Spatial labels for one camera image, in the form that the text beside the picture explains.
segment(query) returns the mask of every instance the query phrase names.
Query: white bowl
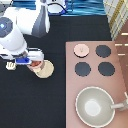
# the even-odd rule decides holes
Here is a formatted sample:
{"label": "white bowl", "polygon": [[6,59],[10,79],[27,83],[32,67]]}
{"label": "white bowl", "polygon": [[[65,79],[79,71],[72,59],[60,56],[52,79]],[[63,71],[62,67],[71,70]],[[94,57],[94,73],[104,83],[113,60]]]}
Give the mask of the white bowl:
{"label": "white bowl", "polygon": [[99,87],[87,87],[76,98],[76,112],[80,119],[91,127],[105,127],[114,118],[112,97]]}

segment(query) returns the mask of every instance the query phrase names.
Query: black burner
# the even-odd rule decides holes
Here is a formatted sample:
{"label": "black burner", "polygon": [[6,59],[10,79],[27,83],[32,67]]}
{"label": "black burner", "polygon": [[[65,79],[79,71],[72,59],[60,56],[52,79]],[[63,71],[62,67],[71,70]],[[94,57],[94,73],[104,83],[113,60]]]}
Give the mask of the black burner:
{"label": "black burner", "polygon": [[115,72],[114,66],[109,62],[102,62],[98,66],[100,74],[103,76],[112,76]]}
{"label": "black burner", "polygon": [[111,49],[106,45],[99,45],[96,48],[96,54],[102,58],[105,58],[111,55]]}
{"label": "black burner", "polygon": [[87,76],[91,71],[89,64],[86,62],[79,62],[75,66],[75,72],[79,76]]}

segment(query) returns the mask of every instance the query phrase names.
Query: pink mat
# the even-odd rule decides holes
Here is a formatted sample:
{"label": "pink mat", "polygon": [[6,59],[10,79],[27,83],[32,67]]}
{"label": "pink mat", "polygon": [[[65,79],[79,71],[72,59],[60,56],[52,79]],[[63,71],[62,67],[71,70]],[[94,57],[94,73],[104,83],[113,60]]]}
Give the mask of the pink mat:
{"label": "pink mat", "polygon": [[[79,58],[74,54],[74,47],[77,44],[86,44],[89,47],[89,54]],[[111,48],[111,55],[106,58],[97,56],[95,50],[98,45],[107,45]],[[112,76],[102,76],[98,71],[98,65],[103,62],[110,62],[115,67]],[[78,62],[87,62],[91,67],[88,76],[81,77],[75,73],[75,65]],[[78,117],[75,110],[75,100],[78,93],[88,87],[97,86],[106,90],[115,103],[125,99],[126,87],[122,76],[121,66],[115,47],[112,41],[79,41],[66,42],[66,128],[90,128]],[[128,128],[128,111],[116,111],[113,121],[105,128]]]}

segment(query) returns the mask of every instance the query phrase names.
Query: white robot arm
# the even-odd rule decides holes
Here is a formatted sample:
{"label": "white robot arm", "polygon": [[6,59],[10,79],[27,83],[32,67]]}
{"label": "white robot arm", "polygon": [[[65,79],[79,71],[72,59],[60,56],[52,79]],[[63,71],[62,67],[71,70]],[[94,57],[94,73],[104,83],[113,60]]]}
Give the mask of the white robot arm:
{"label": "white robot arm", "polygon": [[42,37],[50,28],[45,0],[36,0],[36,10],[8,7],[0,18],[0,56],[18,64],[42,61],[40,49],[27,48],[23,34]]}

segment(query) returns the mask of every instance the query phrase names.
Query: wooden disc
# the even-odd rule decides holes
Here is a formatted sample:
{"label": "wooden disc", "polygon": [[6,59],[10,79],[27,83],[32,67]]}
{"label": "wooden disc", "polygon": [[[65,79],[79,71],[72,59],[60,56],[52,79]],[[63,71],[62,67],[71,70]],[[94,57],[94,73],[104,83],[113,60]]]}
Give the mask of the wooden disc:
{"label": "wooden disc", "polygon": [[74,53],[78,57],[85,57],[89,53],[89,48],[85,44],[77,44],[74,48]]}
{"label": "wooden disc", "polygon": [[44,60],[44,63],[44,68],[40,72],[35,73],[40,78],[48,78],[54,71],[54,66],[50,61]]}

